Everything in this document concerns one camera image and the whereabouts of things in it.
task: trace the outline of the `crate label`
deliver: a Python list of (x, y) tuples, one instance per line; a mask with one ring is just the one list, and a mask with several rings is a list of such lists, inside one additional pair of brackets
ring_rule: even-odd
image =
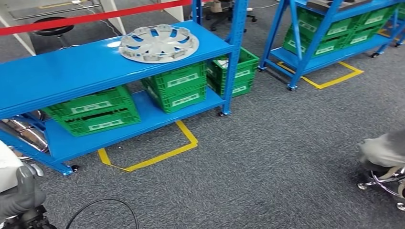
[(384, 15), (380, 15), (380, 16), (375, 17), (375, 18), (370, 18), (370, 19), (368, 19), (366, 21), (365, 25), (368, 25), (368, 24), (371, 24), (371, 23), (374, 23), (374, 22), (377, 22), (377, 21), (381, 21), (382, 19), (384, 19)]
[(121, 119), (117, 119), (115, 121), (111, 121), (108, 123), (101, 123), (101, 124), (97, 124), (97, 125), (90, 125), (89, 126), (89, 130), (93, 131), (93, 130), (99, 130), (99, 129), (103, 129), (103, 128), (107, 128), (110, 126), (115, 126), (115, 125), (120, 125), (123, 124), (124, 122)]
[(189, 81), (195, 80), (195, 79), (198, 79), (198, 73), (194, 73), (194, 74), (179, 78), (177, 80), (169, 81), (169, 82), (167, 82), (167, 87), (173, 87), (173, 86), (176, 86), (176, 85), (179, 85), (179, 84), (182, 84), (185, 82), (189, 82)]
[[(288, 44), (291, 45), (292, 47), (296, 48), (296, 46), (295, 46), (295, 41), (289, 40), (289, 41), (288, 41)], [(305, 52), (306, 50), (307, 50), (307, 49), (306, 49), (305, 47), (302, 47), (302, 46), (301, 46), (301, 52)]]
[(335, 46), (334, 46), (334, 45), (329, 46), (329, 47), (324, 48), (324, 49), (319, 49), (319, 50), (317, 50), (317, 51), (315, 52), (315, 55), (318, 55), (318, 54), (321, 54), (321, 53), (324, 53), (324, 52), (329, 52), (329, 51), (332, 51), (332, 50), (334, 50), (334, 49), (335, 49)]
[(242, 87), (235, 88), (235, 89), (232, 90), (232, 94), (235, 94), (235, 93), (244, 91), (244, 90), (246, 90), (246, 89), (247, 89), (247, 86), (246, 86), (246, 85), (245, 85), (245, 86), (242, 86)]
[(311, 32), (315, 32), (316, 29), (317, 29), (317, 27), (315, 27), (313, 25), (310, 25), (310, 24), (306, 23), (305, 21), (301, 21), (301, 20), (298, 21), (298, 25), (300, 27), (302, 27), (302, 28), (305, 28), (305, 29), (311, 31)]
[(211, 68), (207, 68), (207, 72), (209, 73), (209, 74), (214, 74), (214, 72), (211, 70)]
[(346, 30), (347, 30), (347, 25), (336, 28), (336, 29), (333, 29), (333, 30), (329, 30), (327, 35), (332, 35), (332, 34), (336, 34), (336, 33), (339, 33), (339, 32), (344, 32)]
[(110, 101), (103, 101), (103, 102), (99, 102), (99, 103), (96, 103), (96, 104), (90, 104), (90, 105), (86, 105), (86, 106), (78, 106), (78, 107), (75, 107), (75, 108), (71, 108), (70, 110), (72, 111), (73, 114), (78, 114), (78, 113), (91, 111), (91, 110), (95, 110), (95, 109), (99, 109), (99, 108), (109, 107), (109, 106), (112, 106)]
[(199, 94), (199, 93), (193, 94), (193, 95), (190, 95), (190, 96), (188, 96), (188, 97), (185, 97), (185, 98), (182, 98), (182, 99), (173, 101), (173, 102), (171, 103), (171, 106), (178, 106), (178, 105), (180, 105), (180, 104), (183, 104), (183, 103), (186, 103), (186, 102), (189, 102), (189, 101), (191, 101), (191, 100), (198, 99), (198, 98), (200, 98), (200, 94)]
[(365, 40), (367, 40), (367, 38), (368, 38), (368, 35), (365, 35), (365, 36), (362, 36), (362, 37), (358, 37), (358, 38), (356, 38), (356, 39), (353, 39), (353, 40), (350, 42), (350, 44), (354, 44), (354, 43), (357, 43), (357, 42), (365, 41)]
[(250, 70), (245, 70), (245, 71), (243, 71), (243, 72), (237, 73), (237, 74), (235, 75), (235, 78), (239, 78), (239, 77), (242, 77), (242, 76), (244, 76), (244, 75), (249, 75), (249, 74), (250, 74)]

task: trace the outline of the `shelf caster wheel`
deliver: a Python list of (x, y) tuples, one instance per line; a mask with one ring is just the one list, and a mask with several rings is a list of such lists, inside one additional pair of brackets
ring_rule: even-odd
[(73, 172), (77, 172), (80, 168), (80, 166), (74, 165), (74, 166), (70, 166), (70, 168), (73, 170)]
[(405, 211), (405, 204), (403, 203), (397, 203), (396, 204), (396, 208), (401, 210), (401, 211)]
[(375, 53), (371, 54), (370, 57), (371, 58), (377, 58), (379, 55), (380, 55), (379, 53), (375, 52)]
[(289, 91), (291, 91), (291, 92), (296, 91), (297, 88), (298, 88), (297, 86), (294, 86), (294, 87), (287, 86), (287, 90), (289, 90)]
[(224, 112), (221, 111), (221, 112), (218, 113), (218, 115), (219, 115), (220, 117), (225, 117), (225, 116), (227, 116), (228, 114), (226, 114), (226, 113), (224, 113)]
[(366, 190), (366, 189), (367, 189), (367, 186), (364, 186), (363, 183), (357, 183), (357, 187), (358, 187), (359, 189), (361, 189), (361, 190)]

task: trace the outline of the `green plastic crate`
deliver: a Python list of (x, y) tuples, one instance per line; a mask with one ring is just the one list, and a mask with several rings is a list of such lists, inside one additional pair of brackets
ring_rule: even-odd
[(398, 18), (401, 20), (405, 19), (405, 3), (400, 3), (398, 6)]
[[(297, 14), (299, 32), (308, 39), (312, 39), (322, 23), (324, 16), (301, 7), (297, 7)], [(347, 18), (332, 23), (322, 40), (329, 40), (330, 38), (350, 33), (354, 27), (352, 21), (353, 18)]]
[(142, 81), (146, 81), (160, 94), (172, 94), (179, 90), (206, 84), (205, 62), (151, 76)]
[[(208, 64), (208, 74), (212, 75), (219, 84), (223, 84), (226, 80), (227, 66), (222, 66), (218, 60), (227, 60), (227, 56), (221, 56)], [(259, 58), (241, 48), (239, 54), (239, 61), (236, 68), (235, 82), (253, 79), (256, 74)]]
[(73, 136), (84, 136), (139, 122), (136, 110), (122, 108), (59, 123)]
[(72, 120), (125, 107), (135, 109), (127, 87), (121, 85), (45, 107), (42, 110), (54, 119)]
[(348, 47), (370, 40), (371, 38), (373, 38), (374, 35), (377, 34), (382, 26), (383, 24), (353, 32), (353, 34), (347, 37), (343, 46)]
[[(208, 77), (208, 86), (213, 89), (219, 96), (223, 97), (225, 94), (225, 87), (218, 85), (213, 79)], [(234, 83), (232, 88), (232, 97), (249, 93), (252, 90), (253, 79)]]
[[(341, 49), (342, 44), (344, 43), (347, 35), (341, 37), (334, 37), (328, 40), (322, 41), (319, 46), (317, 47), (313, 57), (324, 55), (333, 51), (337, 51)], [(311, 44), (311, 40), (307, 39), (304, 36), (301, 36), (301, 52), (305, 53)], [(286, 37), (283, 42), (283, 47), (290, 52), (297, 54), (294, 34), (292, 30), (289, 30), (286, 34)]]
[(386, 24), (388, 19), (390, 19), (390, 17), (393, 15), (397, 7), (398, 4), (378, 10), (373, 10), (371, 12), (361, 15), (361, 17), (354, 22), (356, 23), (356, 27), (354, 29), (358, 31), (364, 30), (365, 28), (374, 27), (380, 24)]
[(150, 85), (145, 85), (146, 91), (162, 110), (170, 114), (189, 105), (197, 104), (205, 100), (207, 85), (194, 87), (192, 90), (178, 91), (166, 97), (160, 97)]

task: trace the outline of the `white cord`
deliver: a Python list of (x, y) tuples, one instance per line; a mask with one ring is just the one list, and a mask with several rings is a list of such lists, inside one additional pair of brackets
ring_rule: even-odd
[[(85, 7), (84, 5), (82, 5), (82, 4), (80, 4), (80, 3), (77, 3), (76, 5), (79, 5), (79, 6), (81, 6), (81, 7)], [(86, 10), (92, 12), (93, 14), (96, 14), (96, 12), (94, 12), (94, 11), (91, 10), (91, 9), (86, 9)], [(104, 23), (107, 27), (109, 27), (109, 28), (111, 29), (111, 31), (112, 31), (117, 37), (119, 36), (119, 34), (118, 34), (117, 32), (115, 32), (114, 28), (111, 27), (106, 21), (104, 21), (104, 20), (99, 20), (99, 21), (101, 21), (101, 22)]]
[(268, 7), (272, 7), (272, 6), (275, 6), (275, 5), (278, 5), (279, 3), (274, 3), (274, 4), (272, 4), (272, 5), (269, 5), (269, 6), (263, 6), (263, 7), (253, 7), (253, 8), (251, 8), (252, 10), (254, 10), (254, 9), (264, 9), (264, 8), (268, 8)]

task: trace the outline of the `black stool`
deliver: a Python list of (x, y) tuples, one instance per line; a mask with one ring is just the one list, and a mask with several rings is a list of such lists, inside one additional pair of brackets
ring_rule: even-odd
[[(42, 18), (42, 19), (37, 20), (34, 23), (44, 22), (44, 21), (53, 21), (53, 20), (59, 20), (59, 19), (64, 19), (64, 17)], [(77, 45), (69, 45), (66, 38), (63, 36), (64, 33), (69, 32), (70, 30), (73, 29), (73, 27), (74, 27), (74, 25), (66, 25), (66, 26), (62, 26), (62, 27), (37, 30), (37, 31), (35, 31), (35, 33), (40, 36), (57, 36), (63, 46), (63, 48), (60, 48), (60, 49), (65, 49), (68, 47), (77, 46)]]

